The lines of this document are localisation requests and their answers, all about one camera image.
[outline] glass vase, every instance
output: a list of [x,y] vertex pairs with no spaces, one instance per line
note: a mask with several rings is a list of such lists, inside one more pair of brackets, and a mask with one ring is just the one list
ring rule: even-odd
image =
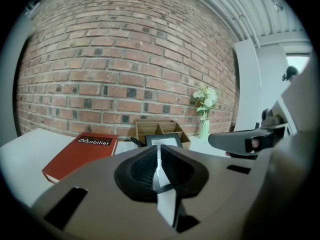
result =
[[209,120],[202,121],[201,128],[200,128],[200,133],[199,133],[199,138],[200,139],[203,139],[203,140],[208,139],[209,127],[210,127],[210,121]]

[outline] brick wall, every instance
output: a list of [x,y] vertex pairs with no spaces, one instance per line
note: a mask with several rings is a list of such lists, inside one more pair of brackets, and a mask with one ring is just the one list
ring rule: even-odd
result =
[[210,131],[234,117],[233,40],[197,0],[44,0],[17,80],[22,133],[132,135],[135,119],[199,131],[191,95],[219,88]]

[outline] logo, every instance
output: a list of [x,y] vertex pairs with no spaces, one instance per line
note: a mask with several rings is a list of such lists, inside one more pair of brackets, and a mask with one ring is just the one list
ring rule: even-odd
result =
[[110,144],[112,142],[112,138],[100,138],[100,137],[82,136],[76,142],[110,146]]

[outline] white ceiling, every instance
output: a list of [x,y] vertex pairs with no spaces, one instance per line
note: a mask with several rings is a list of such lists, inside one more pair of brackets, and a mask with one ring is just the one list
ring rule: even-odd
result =
[[304,27],[285,0],[202,0],[239,41],[251,38],[256,47],[309,42]]

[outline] book cover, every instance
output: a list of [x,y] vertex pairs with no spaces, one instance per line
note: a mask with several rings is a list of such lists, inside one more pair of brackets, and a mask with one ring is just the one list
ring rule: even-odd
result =
[[87,163],[113,156],[117,144],[117,135],[83,132],[58,153],[42,173],[49,182],[57,183]]

